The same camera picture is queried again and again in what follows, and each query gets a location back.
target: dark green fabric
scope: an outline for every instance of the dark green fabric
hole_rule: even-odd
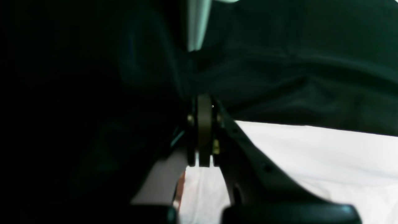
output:
[[[213,2],[194,53],[178,1],[15,0],[2,10],[2,112],[21,220],[119,189],[115,175],[141,180],[184,102],[204,92],[238,120],[398,136],[394,0]]]

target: white bed sheet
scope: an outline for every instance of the white bed sheet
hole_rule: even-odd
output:
[[[260,150],[310,192],[354,205],[363,224],[398,224],[398,137],[237,123]],[[229,204],[219,168],[187,168],[182,224],[219,223]]]

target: white fabric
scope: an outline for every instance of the white fabric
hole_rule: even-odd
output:
[[[252,142],[301,186],[354,205],[363,224],[398,224],[398,137],[310,126],[237,122]],[[216,224],[229,205],[217,167],[189,167],[182,224]]]

